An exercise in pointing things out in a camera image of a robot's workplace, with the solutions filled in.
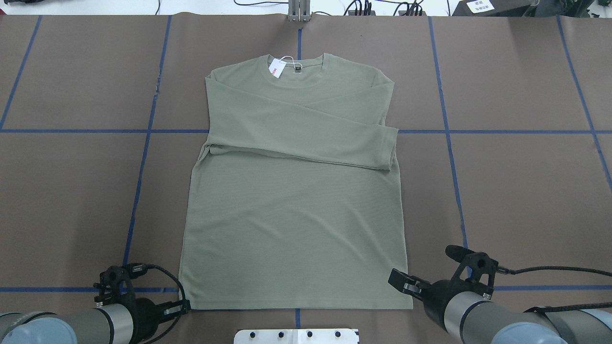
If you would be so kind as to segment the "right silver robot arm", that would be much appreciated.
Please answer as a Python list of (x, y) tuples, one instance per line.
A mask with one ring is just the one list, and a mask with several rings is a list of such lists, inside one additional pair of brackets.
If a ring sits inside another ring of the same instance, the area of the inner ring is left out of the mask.
[(422, 301), (427, 317), (462, 344), (609, 344), (611, 314), (601, 306), (534, 307), (513, 312), (491, 288), (461, 278), (430, 283), (392, 269), (388, 283)]

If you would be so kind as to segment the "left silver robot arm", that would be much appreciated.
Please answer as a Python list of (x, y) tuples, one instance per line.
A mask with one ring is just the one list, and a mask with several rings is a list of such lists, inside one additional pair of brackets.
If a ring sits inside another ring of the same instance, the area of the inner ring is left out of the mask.
[(96, 307), (71, 315), (53, 312), (1, 314), (3, 344), (151, 344), (160, 324), (176, 324), (192, 309), (190, 301), (155, 304), (136, 298), (134, 303), (97, 302)]

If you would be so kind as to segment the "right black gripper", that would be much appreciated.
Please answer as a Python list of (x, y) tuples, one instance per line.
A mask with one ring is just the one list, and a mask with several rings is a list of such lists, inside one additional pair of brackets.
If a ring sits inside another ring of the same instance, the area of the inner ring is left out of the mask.
[(388, 283), (402, 294), (421, 299), (428, 318), (444, 330), (444, 315), (450, 300), (461, 292), (471, 291), (470, 285), (465, 281), (437, 281), (431, 284), (398, 269), (391, 270)]

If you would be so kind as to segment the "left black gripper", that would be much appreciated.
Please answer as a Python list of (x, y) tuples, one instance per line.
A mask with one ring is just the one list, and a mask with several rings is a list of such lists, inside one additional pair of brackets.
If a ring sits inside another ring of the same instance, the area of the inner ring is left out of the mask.
[(174, 302), (154, 303), (151, 299), (130, 299), (128, 310), (132, 317), (131, 341), (151, 338), (157, 331), (162, 318), (179, 318), (192, 309), (189, 299)]

